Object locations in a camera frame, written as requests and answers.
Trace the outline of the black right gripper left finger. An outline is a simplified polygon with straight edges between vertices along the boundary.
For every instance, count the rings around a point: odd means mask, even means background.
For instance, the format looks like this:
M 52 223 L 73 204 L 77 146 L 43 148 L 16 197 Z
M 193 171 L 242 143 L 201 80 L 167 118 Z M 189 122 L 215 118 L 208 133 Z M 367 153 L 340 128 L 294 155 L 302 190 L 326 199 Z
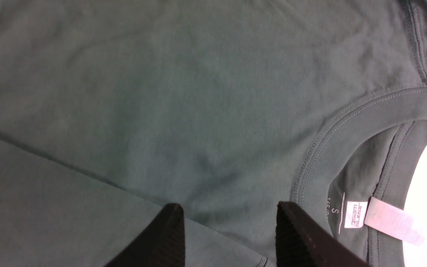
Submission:
M 181 205 L 166 204 L 107 267 L 184 267 L 185 217 Z

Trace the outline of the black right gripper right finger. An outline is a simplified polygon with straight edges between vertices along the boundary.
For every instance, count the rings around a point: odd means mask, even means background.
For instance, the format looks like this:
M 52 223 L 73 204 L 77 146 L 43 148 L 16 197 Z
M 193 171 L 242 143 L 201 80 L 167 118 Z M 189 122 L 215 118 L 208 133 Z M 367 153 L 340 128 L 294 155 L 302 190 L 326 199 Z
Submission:
M 275 251 L 278 267 L 367 267 L 294 202 L 277 206 Z

